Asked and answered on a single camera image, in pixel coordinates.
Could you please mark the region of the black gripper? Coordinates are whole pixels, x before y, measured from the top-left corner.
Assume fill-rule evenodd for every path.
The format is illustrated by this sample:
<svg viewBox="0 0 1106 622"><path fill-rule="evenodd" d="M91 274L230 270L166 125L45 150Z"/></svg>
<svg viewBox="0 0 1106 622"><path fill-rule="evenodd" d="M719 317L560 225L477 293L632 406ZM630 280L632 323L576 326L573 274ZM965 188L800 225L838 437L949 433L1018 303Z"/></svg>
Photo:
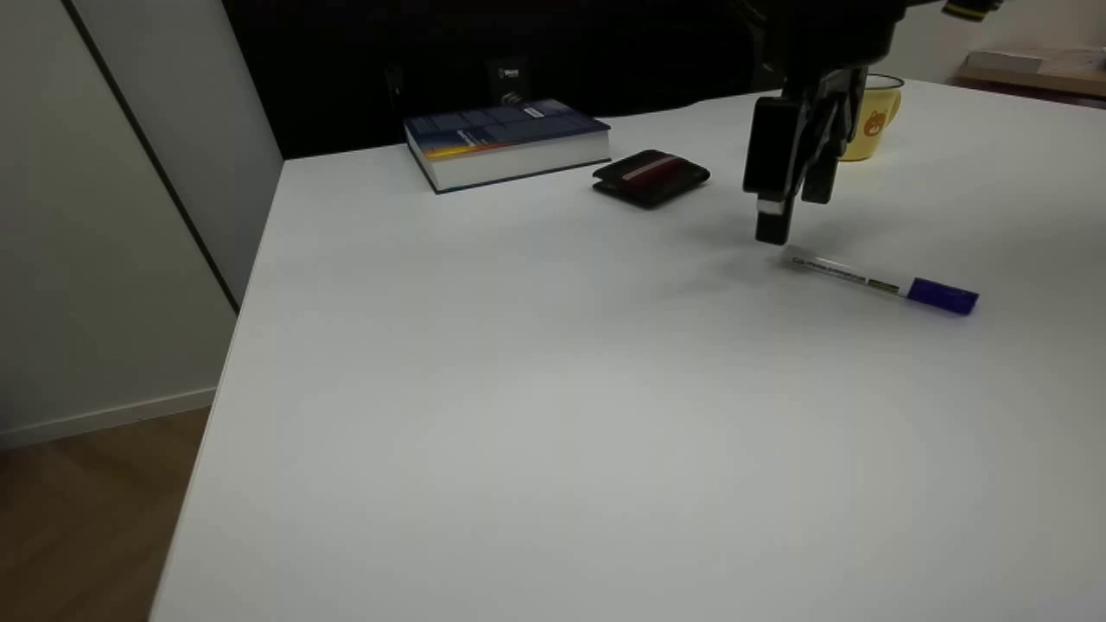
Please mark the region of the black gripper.
<svg viewBox="0 0 1106 622"><path fill-rule="evenodd" d="M847 152L869 69L889 55L904 0L735 0L756 78L786 96L811 96L811 156L801 198L827 205ZM764 96L752 106L742 191L756 198L756 243L786 247L794 202L800 106Z"/></svg>

